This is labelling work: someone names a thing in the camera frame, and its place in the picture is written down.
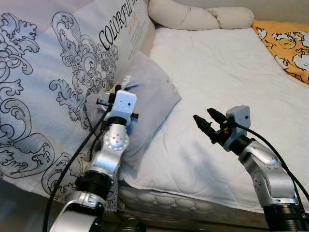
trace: beige wall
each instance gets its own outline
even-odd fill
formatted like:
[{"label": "beige wall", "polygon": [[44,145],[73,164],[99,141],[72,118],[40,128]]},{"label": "beige wall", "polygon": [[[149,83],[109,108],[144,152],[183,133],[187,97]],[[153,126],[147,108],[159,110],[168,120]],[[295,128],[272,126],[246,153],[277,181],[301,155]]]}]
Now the beige wall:
[{"label": "beige wall", "polygon": [[203,8],[242,6],[253,11],[257,20],[309,23],[309,0],[174,0]]}]

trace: white pillow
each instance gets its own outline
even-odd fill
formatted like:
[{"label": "white pillow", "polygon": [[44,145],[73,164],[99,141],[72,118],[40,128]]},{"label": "white pillow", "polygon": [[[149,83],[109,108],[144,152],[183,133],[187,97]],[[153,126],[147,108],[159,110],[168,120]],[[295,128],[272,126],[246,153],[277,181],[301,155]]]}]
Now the white pillow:
[{"label": "white pillow", "polygon": [[244,7],[203,9],[173,0],[150,0],[148,14],[164,27],[184,30],[248,28],[254,19],[252,11]]},{"label": "white pillow", "polygon": [[[117,84],[137,96],[134,112],[140,116],[138,120],[133,119],[127,128],[130,143],[122,155],[122,161],[137,170],[153,134],[181,97],[167,74],[142,52],[136,54],[125,76]],[[96,105],[102,95],[92,94],[87,98],[86,110],[92,126],[104,113],[102,107]]]},{"label": "white pillow", "polygon": [[148,14],[155,22],[172,29],[218,29],[215,17],[202,8],[181,5],[172,0],[150,0]]},{"label": "white pillow", "polygon": [[208,8],[207,11],[216,17],[223,29],[249,28],[254,20],[252,11],[245,7]]}]

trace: silver robotic arm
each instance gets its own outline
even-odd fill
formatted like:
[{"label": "silver robotic arm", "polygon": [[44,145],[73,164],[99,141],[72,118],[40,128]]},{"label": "silver robotic arm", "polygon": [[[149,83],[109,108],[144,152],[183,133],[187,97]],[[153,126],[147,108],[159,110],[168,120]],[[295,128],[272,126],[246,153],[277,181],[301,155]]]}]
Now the silver robotic arm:
[{"label": "silver robotic arm", "polygon": [[70,196],[50,232],[102,231],[106,197],[118,170],[121,155],[129,144],[126,127],[130,124],[131,117],[138,117],[133,113],[136,100],[135,94],[119,88],[115,94],[110,94],[109,102],[98,100],[97,103],[101,105],[112,104],[111,111],[104,118],[106,132],[99,138],[101,146],[95,149],[91,165],[84,176],[77,178],[77,190]]},{"label": "silver robotic arm", "polygon": [[308,214],[299,207],[292,178],[282,167],[276,154],[256,141],[236,125],[250,126],[248,106],[236,106],[226,116],[208,109],[210,116],[220,124],[215,131],[209,122],[194,115],[197,126],[219,143],[224,150],[233,151],[252,178],[254,190],[263,207],[270,231],[309,231]]}]

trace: yellow cartoon pillowcase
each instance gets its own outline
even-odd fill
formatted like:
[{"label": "yellow cartoon pillowcase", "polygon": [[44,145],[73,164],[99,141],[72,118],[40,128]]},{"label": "yellow cartoon pillowcase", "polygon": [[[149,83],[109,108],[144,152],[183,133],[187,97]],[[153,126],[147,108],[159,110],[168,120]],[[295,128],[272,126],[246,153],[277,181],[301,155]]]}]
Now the yellow cartoon pillowcase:
[{"label": "yellow cartoon pillowcase", "polygon": [[280,66],[309,84],[309,25],[255,20],[252,27]]}]

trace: ornate floral pattern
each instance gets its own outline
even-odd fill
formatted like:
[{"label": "ornate floral pattern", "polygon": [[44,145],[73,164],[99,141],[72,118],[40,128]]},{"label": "ornate floral pattern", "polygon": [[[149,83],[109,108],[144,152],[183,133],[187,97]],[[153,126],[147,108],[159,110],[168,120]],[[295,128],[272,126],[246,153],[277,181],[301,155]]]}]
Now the ornate floral pattern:
[{"label": "ornate floral pattern", "polygon": [[[67,166],[72,155],[68,153],[62,153],[61,156],[53,163],[53,165],[44,173],[42,177],[42,186],[49,195],[53,191],[53,188],[59,179],[62,171]],[[59,202],[66,202],[69,195],[76,188],[75,180],[80,175],[84,174],[86,167],[89,164],[89,154],[80,153],[70,166],[68,173],[62,180],[59,189],[57,190],[55,199]]]},{"label": "ornate floral pattern", "polygon": [[106,51],[90,36],[81,35],[76,19],[67,12],[55,14],[52,26],[62,47],[62,61],[72,68],[73,76],[70,84],[64,79],[57,79],[50,83],[49,88],[59,91],[56,101],[68,107],[70,119],[79,120],[82,128],[89,130],[86,97],[113,86],[118,47],[113,45]]},{"label": "ornate floral pattern", "polygon": [[2,14],[0,23],[0,172],[21,178],[45,171],[54,161],[54,149],[40,133],[32,133],[28,107],[19,99],[20,79],[8,80],[11,69],[21,67],[25,75],[33,71],[24,59],[36,53],[36,25]]}]

